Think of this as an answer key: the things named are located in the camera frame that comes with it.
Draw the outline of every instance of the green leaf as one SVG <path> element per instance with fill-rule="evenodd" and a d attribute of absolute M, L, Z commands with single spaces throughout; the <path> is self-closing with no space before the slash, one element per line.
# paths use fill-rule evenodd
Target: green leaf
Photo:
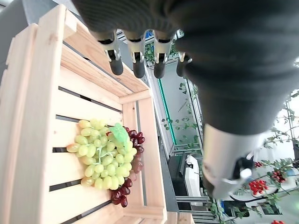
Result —
<path fill-rule="evenodd" d="M 122 127 L 122 125 L 120 123 L 116 123 L 114 125 L 114 127 L 110 127 L 109 131 L 111 131 L 113 133 L 113 135 L 119 142 L 125 143 L 129 139 L 129 135 L 128 135 L 127 131 Z"/>

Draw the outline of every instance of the grape bunch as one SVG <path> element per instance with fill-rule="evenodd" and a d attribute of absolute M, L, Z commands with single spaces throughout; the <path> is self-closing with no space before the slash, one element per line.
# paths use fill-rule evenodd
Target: grape bunch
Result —
<path fill-rule="evenodd" d="M 256 195 L 257 193 L 262 193 L 263 190 L 267 190 L 268 187 L 266 186 L 266 181 L 259 180 L 259 181 L 252 181 L 249 183 L 250 190 L 253 191 L 253 195 Z"/>
<path fill-rule="evenodd" d="M 285 222 L 273 220 L 273 222 L 271 224 L 285 224 Z"/>
<path fill-rule="evenodd" d="M 255 162 L 254 163 L 254 167 L 257 168 L 257 167 L 262 167 L 263 164 L 261 162 Z"/>
<path fill-rule="evenodd" d="M 285 182 L 285 178 L 279 170 L 272 172 L 271 178 L 279 183 Z"/>
<path fill-rule="evenodd" d="M 113 204 L 121 204 L 123 208 L 128 205 L 127 195 L 131 193 L 130 187 L 133 186 L 133 182 L 137 179 L 136 174 L 138 174 L 143 168 L 142 154 L 144 152 L 144 148 L 140 145 L 145 141 L 142 132 L 137 133 L 136 130 L 130 130 L 127 127 L 124 127 L 130 137 L 130 142 L 133 143 L 133 148 L 136 149 L 136 154 L 131 162 L 132 170 L 130 170 L 129 178 L 125 179 L 123 185 L 121 185 L 117 190 L 112 190 L 111 193 L 111 201 Z"/>
<path fill-rule="evenodd" d="M 117 190 L 130 176 L 131 170 L 142 169 L 143 164 L 137 167 L 134 161 L 138 151 L 120 124 L 109 128 L 104 120 L 91 119 L 80 120 L 78 126 L 80 135 L 75 137 L 76 143 L 67 146 L 67 151 L 76 153 L 88 166 L 81 180 L 83 186 Z"/>
<path fill-rule="evenodd" d="M 119 187 L 117 190 L 111 191 L 111 201 L 113 204 L 121 204 L 123 208 L 126 208 L 128 205 L 127 195 L 131 193 L 130 187 L 133 186 L 132 180 L 130 178 L 126 178 L 124 184 Z"/>

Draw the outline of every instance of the red berry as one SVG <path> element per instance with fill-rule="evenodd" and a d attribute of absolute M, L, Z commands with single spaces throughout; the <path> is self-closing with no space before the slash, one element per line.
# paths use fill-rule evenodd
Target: red berry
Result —
<path fill-rule="evenodd" d="M 138 144 L 142 144 L 145 141 L 145 137 L 138 138 Z"/>
<path fill-rule="evenodd" d="M 128 205 L 127 197 L 124 196 L 124 195 L 121 196 L 121 206 L 122 206 L 123 208 L 126 208 L 127 205 Z"/>
<path fill-rule="evenodd" d="M 135 138 L 137 135 L 137 131 L 136 130 L 131 130 L 128 132 L 130 138 Z"/>
<path fill-rule="evenodd" d="M 125 186 L 121 187 L 121 194 L 122 195 L 129 195 L 131 193 L 131 190 Z"/>
<path fill-rule="evenodd" d="M 128 178 L 123 185 L 127 188 L 130 188 L 133 186 L 133 182 L 130 178 Z"/>
<path fill-rule="evenodd" d="M 137 134 L 136 137 L 137 137 L 137 138 L 141 138 L 141 137 L 143 137 L 143 133 L 142 133 L 142 132 L 139 132 L 139 133 Z"/>

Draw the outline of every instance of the robotic hand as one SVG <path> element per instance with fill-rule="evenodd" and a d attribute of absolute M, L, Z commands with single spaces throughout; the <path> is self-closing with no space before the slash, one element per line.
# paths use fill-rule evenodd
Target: robotic hand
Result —
<path fill-rule="evenodd" d="M 222 198 L 250 175 L 253 151 L 287 95 L 299 86 L 299 2 L 294 0 L 72 0 L 122 73 L 115 31 L 128 39 L 134 74 L 144 75 L 144 32 L 155 33 L 155 76 L 162 78 L 173 35 L 178 74 L 198 86 L 205 123 L 204 185 Z"/>

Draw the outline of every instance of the red grape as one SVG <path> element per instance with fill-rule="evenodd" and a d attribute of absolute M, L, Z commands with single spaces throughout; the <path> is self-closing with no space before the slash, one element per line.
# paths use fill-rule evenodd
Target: red grape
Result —
<path fill-rule="evenodd" d="M 121 203 L 121 199 L 117 198 L 117 199 L 112 199 L 111 200 L 113 204 L 118 205 L 119 203 Z"/>
<path fill-rule="evenodd" d="M 123 185 L 127 188 L 130 188 L 133 186 L 133 182 L 130 178 L 128 178 Z"/>
<path fill-rule="evenodd" d="M 127 197 L 124 196 L 124 195 L 121 196 L 121 206 L 122 206 L 123 208 L 126 208 L 127 205 L 128 205 Z"/>
<path fill-rule="evenodd" d="M 136 173 L 134 173 L 133 170 L 130 171 L 130 176 L 129 178 L 132 180 L 132 181 L 136 181 L 137 180 L 137 175 Z"/>
<path fill-rule="evenodd" d="M 131 139 L 131 141 L 133 142 L 133 147 L 138 145 L 138 140 L 136 138 L 133 138 L 133 140 Z"/>
<path fill-rule="evenodd" d="M 137 135 L 137 131 L 136 130 L 131 130 L 131 131 L 128 132 L 128 134 L 129 134 L 130 138 L 134 138 Z"/>
<path fill-rule="evenodd" d="M 130 193 L 131 193 L 131 190 L 129 188 L 127 188 L 124 185 L 121 187 L 121 194 L 122 195 L 129 195 Z"/>
<path fill-rule="evenodd" d="M 138 138 L 138 144 L 142 144 L 145 141 L 145 137 Z"/>
<path fill-rule="evenodd" d="M 134 173 L 138 174 L 143 168 L 143 163 L 139 160 L 136 160 L 133 162 L 132 167 Z"/>
<path fill-rule="evenodd" d="M 142 132 L 139 132 L 139 133 L 137 134 L 136 137 L 137 137 L 137 138 L 141 138 L 141 137 L 143 137 L 143 133 L 142 133 Z"/>

